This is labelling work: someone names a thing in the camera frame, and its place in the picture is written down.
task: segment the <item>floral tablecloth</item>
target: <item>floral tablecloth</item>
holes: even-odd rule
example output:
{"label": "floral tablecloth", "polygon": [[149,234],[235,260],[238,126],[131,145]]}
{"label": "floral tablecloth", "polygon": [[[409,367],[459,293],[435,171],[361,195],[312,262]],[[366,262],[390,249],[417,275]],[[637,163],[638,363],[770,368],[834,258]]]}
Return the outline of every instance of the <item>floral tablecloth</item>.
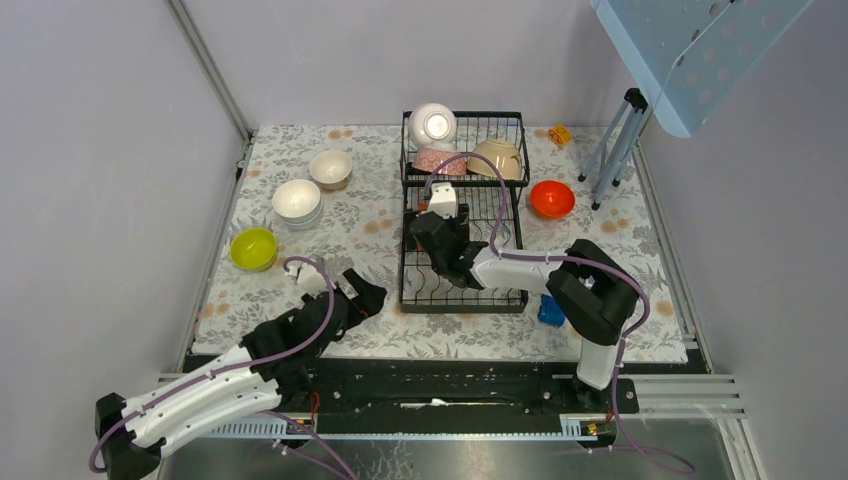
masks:
{"label": "floral tablecloth", "polygon": [[[547,129],[527,129],[531,184],[543,179],[568,183],[577,196],[574,211],[561,221],[546,221],[528,211],[525,189],[521,228],[525,249],[562,250],[577,238],[599,244],[645,288],[651,297],[648,322],[627,343],[625,359],[685,362],[675,308],[647,215],[642,189],[631,166],[621,186],[600,210],[590,209],[595,178],[578,183],[580,167],[591,155],[603,128],[574,128],[574,139],[557,148]],[[309,178],[309,161],[318,153],[349,152],[354,171],[344,190],[324,193],[324,217],[306,231],[292,232],[271,208],[283,182]],[[342,284],[341,272],[355,267],[367,280],[389,290],[383,311],[350,330],[324,356],[372,358],[457,358],[575,361],[580,337],[569,326],[555,328],[537,320],[540,296],[530,295],[523,314],[405,314],[399,309],[398,265],[403,210],[398,159],[399,126],[266,126],[256,138],[244,173],[207,303],[199,312],[192,344],[197,354],[219,354],[257,324],[301,305],[300,292],[282,263],[289,255],[321,255]],[[228,257],[233,236],[263,225],[277,237],[279,254],[270,270],[247,273]],[[637,307],[635,318],[642,312]]]}

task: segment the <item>green bowl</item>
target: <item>green bowl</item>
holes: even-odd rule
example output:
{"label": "green bowl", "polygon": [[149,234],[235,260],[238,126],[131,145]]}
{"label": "green bowl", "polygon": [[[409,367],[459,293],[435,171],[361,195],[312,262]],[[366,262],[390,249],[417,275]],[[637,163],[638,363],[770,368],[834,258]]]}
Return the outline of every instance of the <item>green bowl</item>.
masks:
{"label": "green bowl", "polygon": [[248,228],[230,245],[230,259],[250,272],[267,270],[277,259],[277,239],[267,228]]}

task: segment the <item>wall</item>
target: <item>wall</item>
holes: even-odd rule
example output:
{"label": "wall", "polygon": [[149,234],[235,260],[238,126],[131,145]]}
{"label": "wall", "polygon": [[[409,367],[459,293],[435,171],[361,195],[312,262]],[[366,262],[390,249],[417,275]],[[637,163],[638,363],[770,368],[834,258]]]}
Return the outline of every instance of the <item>wall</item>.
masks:
{"label": "wall", "polygon": [[772,479],[842,478],[848,2],[814,2],[692,138],[643,142],[719,369]]}
{"label": "wall", "polygon": [[0,476],[95,478],[94,402],[177,360],[240,142],[163,1],[2,2],[0,45]]}
{"label": "wall", "polygon": [[397,124],[438,101],[604,125],[633,81],[588,0],[189,0],[254,124]]}

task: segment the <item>blue object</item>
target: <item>blue object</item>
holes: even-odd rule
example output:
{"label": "blue object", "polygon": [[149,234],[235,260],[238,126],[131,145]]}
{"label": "blue object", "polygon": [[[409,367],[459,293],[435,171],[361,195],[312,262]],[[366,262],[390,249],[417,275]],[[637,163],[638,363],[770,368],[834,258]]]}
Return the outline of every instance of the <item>blue object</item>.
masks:
{"label": "blue object", "polygon": [[590,0],[666,132],[690,137],[812,0]]}
{"label": "blue object", "polygon": [[557,305],[554,297],[550,295],[542,295],[542,307],[539,308],[539,321],[561,327],[565,325],[565,314]]}

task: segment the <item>orange bowl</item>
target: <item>orange bowl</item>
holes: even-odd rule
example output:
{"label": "orange bowl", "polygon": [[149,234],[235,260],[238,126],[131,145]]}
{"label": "orange bowl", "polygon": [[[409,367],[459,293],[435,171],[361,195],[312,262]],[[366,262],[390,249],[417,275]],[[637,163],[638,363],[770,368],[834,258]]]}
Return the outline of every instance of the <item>orange bowl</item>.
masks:
{"label": "orange bowl", "polygon": [[574,208],[577,199],[568,185],[556,180],[544,180],[530,191],[530,204],[545,218],[562,218]]}

